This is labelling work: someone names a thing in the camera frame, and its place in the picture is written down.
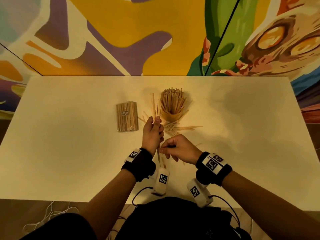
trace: wrist strap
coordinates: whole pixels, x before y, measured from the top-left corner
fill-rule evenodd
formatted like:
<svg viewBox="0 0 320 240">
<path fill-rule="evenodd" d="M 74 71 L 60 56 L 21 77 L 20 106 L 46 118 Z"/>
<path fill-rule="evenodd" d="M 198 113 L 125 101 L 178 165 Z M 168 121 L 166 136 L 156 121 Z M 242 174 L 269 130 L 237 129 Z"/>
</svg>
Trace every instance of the wrist strap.
<svg viewBox="0 0 320 240">
<path fill-rule="evenodd" d="M 215 153 L 204 152 L 199 157 L 196 168 L 197 180 L 204 185 L 221 186 L 223 179 L 232 171 L 232 167 Z"/>
<path fill-rule="evenodd" d="M 135 149 L 127 157 L 121 169 L 126 169 L 131 172 L 137 182 L 153 175 L 156 170 L 156 164 L 152 161 L 152 155 L 146 149 Z"/>
</svg>

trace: tabletop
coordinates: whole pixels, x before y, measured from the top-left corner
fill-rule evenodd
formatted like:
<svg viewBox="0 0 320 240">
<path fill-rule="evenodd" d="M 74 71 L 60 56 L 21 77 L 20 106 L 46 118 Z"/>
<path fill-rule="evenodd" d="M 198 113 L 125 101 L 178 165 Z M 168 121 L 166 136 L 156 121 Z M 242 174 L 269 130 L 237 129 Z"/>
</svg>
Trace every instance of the tabletop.
<svg viewBox="0 0 320 240">
<path fill-rule="evenodd" d="M 116 104 L 137 102 L 139 117 L 151 116 L 150 92 L 171 87 L 189 101 L 181 126 L 203 126 L 181 132 L 200 150 L 298 208 L 320 210 L 320 163 L 286 77 L 33 77 L 0 146 L 0 198 L 90 201 L 141 146 L 144 123 L 117 132 Z M 192 200 L 186 185 L 196 168 L 165 163 L 166 196 Z M 137 183 L 127 203 L 153 184 Z M 208 190 L 239 207 L 221 187 Z M 147 189 L 135 203 L 154 199 Z"/>
</svg>

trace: painted wall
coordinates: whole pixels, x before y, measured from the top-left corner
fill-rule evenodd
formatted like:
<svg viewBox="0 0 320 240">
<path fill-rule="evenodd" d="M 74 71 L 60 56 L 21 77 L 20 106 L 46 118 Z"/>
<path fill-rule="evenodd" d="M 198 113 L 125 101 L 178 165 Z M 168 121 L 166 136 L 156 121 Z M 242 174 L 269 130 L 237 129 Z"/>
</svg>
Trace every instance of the painted wall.
<svg viewBox="0 0 320 240">
<path fill-rule="evenodd" d="M 2 112 L 19 102 L 8 82 L 37 72 L 288 76 L 305 121 L 320 123 L 320 2 L 0 0 L 0 13 L 16 55 L 0 48 Z"/>
</svg>

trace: hand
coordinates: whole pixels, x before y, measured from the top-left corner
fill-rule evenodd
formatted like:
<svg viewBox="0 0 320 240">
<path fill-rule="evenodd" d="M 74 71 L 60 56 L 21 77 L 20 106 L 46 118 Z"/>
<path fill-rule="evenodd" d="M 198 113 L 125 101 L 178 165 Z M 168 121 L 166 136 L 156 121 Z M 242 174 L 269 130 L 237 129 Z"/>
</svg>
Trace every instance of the hand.
<svg viewBox="0 0 320 240">
<path fill-rule="evenodd" d="M 202 154 L 185 136 L 177 135 L 167 139 L 159 149 L 169 159 L 170 155 L 177 162 L 179 159 L 185 163 L 195 165 Z"/>
<path fill-rule="evenodd" d="M 146 149 L 152 156 L 155 155 L 160 142 L 164 141 L 163 136 L 165 133 L 163 131 L 165 128 L 160 124 L 160 122 L 160 117 L 157 116 L 154 124 L 152 124 L 153 118 L 149 117 L 143 127 L 141 148 Z"/>
</svg>

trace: person's left hand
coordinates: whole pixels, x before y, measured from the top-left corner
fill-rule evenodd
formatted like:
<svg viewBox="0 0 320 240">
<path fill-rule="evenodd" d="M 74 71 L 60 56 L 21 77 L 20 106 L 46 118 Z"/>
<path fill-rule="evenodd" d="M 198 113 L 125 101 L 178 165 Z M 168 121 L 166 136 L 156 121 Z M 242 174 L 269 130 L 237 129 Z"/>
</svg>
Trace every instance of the person's left hand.
<svg viewBox="0 0 320 240">
<path fill-rule="evenodd" d="M 143 127 L 143 135 L 142 135 L 142 146 L 141 148 L 146 149 L 152 157 L 155 155 L 156 150 L 160 144 L 163 142 L 164 127 L 160 124 L 160 117 L 157 116 L 155 118 L 155 122 L 153 123 L 153 118 L 149 117 L 146 121 L 145 126 Z"/>
</svg>

